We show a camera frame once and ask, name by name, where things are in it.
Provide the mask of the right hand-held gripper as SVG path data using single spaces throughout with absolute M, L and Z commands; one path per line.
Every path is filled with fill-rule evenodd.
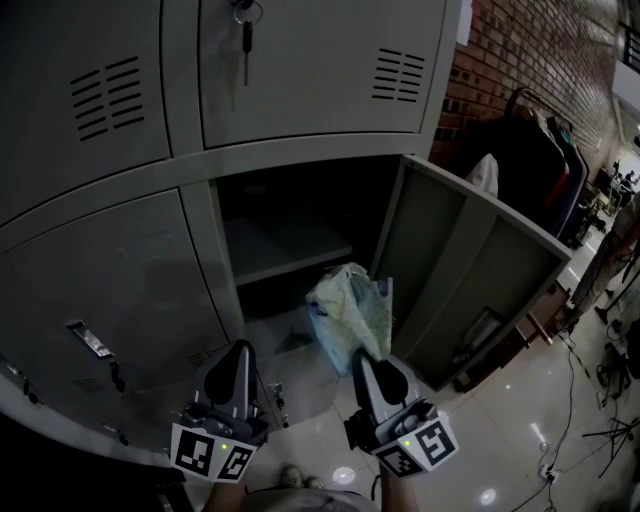
M 344 422 L 350 448 L 376 458 L 399 479 L 432 472 L 459 451 L 448 418 L 418 399 L 417 378 L 401 359 L 375 361 L 356 352 L 352 376 L 361 409 Z

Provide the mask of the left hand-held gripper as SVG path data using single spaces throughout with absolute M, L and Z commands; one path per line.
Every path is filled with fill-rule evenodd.
M 196 373 L 195 402 L 172 425 L 171 466 L 212 483 L 238 483 L 270 430 L 253 406 L 256 397 L 251 343 L 236 341 L 214 351 Z

